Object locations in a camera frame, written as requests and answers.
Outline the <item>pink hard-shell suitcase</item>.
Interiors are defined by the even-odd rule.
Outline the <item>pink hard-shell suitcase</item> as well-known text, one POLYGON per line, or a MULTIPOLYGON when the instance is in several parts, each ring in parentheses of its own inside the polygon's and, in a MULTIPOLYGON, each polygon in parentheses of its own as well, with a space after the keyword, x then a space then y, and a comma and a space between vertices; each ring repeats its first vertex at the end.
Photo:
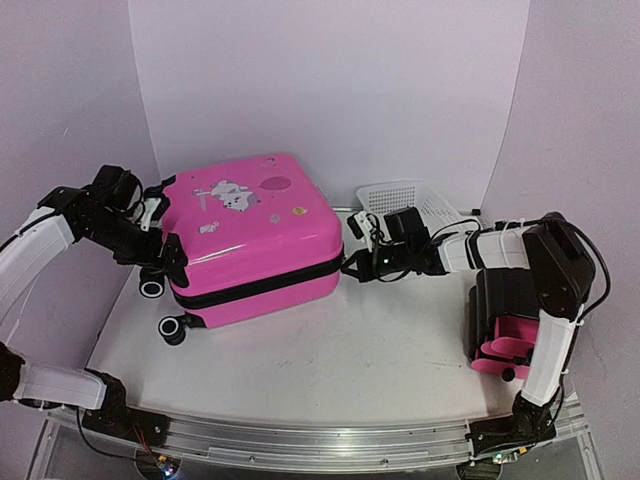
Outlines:
POLYGON ((139 275, 139 291, 171 291, 182 308, 158 323, 177 346, 190 329, 218 328, 330 295, 344 256, 342 224, 298 160, 256 156, 181 172, 164 187, 165 241, 179 240, 177 273, 139 275))

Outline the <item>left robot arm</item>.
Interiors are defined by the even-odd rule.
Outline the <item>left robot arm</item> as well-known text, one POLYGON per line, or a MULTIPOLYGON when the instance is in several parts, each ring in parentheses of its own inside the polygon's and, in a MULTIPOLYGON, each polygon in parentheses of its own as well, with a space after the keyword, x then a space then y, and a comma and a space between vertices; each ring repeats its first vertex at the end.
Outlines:
MULTIPOLYGON (((26 220, 1 245, 1 314, 17 310, 41 277, 82 240, 109 251, 121 266, 186 287, 187 256, 179 237, 160 221, 171 205, 170 176, 144 187, 130 170, 104 165, 82 187, 58 186, 42 198, 26 220)), ((38 408, 95 410, 96 421, 114 437, 134 428, 134 415, 110 398, 119 388, 108 374, 67 368, 1 344, 1 399, 38 408)))

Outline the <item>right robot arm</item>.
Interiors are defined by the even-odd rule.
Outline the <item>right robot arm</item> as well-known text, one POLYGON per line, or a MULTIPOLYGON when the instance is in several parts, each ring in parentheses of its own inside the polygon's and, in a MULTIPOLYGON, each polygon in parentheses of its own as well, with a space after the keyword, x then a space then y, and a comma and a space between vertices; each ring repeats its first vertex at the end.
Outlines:
POLYGON ((414 207, 392 212, 384 221, 388 239, 381 238, 376 216, 359 212, 348 218, 351 233, 366 246, 343 261, 343 274, 361 283, 394 283, 411 274, 530 273, 539 326, 530 370, 519 392, 525 405, 503 423, 503 433, 510 441, 526 442, 542 427, 539 410, 561 390, 578 328, 602 303, 589 299, 596 275, 608 272, 602 254, 582 230, 558 212, 493 227, 463 219, 435 232, 419 220, 414 207))

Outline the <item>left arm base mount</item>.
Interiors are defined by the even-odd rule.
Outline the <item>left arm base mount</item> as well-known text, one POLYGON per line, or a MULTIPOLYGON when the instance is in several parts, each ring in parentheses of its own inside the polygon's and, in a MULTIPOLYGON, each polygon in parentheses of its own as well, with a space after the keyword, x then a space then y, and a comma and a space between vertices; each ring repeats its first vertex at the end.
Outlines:
POLYGON ((149 449, 162 447, 167 439, 170 419, 167 415, 107 402, 97 410, 81 415, 81 426, 112 438, 137 442, 149 449))

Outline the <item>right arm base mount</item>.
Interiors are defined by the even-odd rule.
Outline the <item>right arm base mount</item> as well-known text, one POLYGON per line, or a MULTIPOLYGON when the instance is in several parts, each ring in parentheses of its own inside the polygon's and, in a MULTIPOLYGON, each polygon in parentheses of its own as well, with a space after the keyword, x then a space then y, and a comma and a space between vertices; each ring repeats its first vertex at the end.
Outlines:
POLYGON ((526 421, 518 423, 513 416, 508 416, 472 422, 465 439, 471 442, 473 456, 480 458, 510 449, 533 447, 555 436, 556 429, 551 420, 532 426, 526 421))

